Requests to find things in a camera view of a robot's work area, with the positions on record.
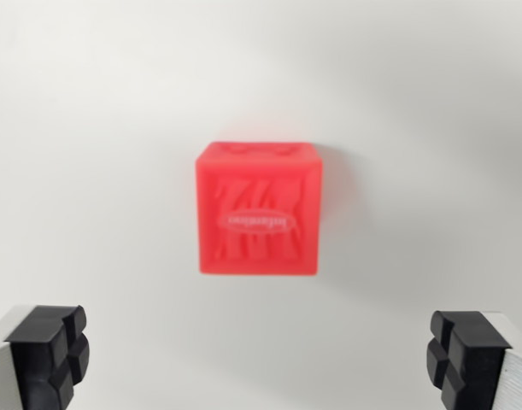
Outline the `black-padded silver gripper right finger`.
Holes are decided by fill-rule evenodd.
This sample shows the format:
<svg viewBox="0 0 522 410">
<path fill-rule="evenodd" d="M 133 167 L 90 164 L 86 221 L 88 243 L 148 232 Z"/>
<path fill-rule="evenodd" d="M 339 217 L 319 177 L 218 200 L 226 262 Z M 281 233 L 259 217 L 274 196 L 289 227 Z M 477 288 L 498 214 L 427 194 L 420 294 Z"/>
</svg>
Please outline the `black-padded silver gripper right finger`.
<svg viewBox="0 0 522 410">
<path fill-rule="evenodd" d="M 499 312 L 436 311 L 426 350 L 447 409 L 522 409 L 522 333 Z"/>
</svg>

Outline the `black-padded silver gripper left finger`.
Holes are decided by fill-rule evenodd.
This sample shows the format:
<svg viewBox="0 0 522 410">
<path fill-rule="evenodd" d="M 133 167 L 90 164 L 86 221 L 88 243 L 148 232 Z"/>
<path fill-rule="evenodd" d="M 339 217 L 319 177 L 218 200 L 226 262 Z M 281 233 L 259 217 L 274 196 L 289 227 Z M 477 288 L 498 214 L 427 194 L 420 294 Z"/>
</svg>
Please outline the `black-padded silver gripper left finger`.
<svg viewBox="0 0 522 410">
<path fill-rule="evenodd" d="M 89 365 L 86 324 L 80 305 L 12 307 L 0 319 L 0 409 L 68 408 Z"/>
</svg>

